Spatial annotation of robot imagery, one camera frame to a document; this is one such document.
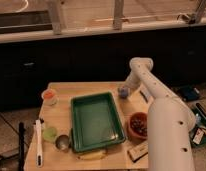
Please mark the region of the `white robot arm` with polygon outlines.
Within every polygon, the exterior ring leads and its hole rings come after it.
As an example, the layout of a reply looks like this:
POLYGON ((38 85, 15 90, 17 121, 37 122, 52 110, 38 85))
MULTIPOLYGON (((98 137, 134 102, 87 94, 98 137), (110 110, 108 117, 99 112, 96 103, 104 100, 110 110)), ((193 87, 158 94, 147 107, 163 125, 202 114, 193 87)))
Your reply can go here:
POLYGON ((151 58, 135 57, 124 86, 132 94, 143 84, 154 98, 147 114, 148 171, 195 171, 189 132, 196 119, 191 109, 151 73, 151 58))

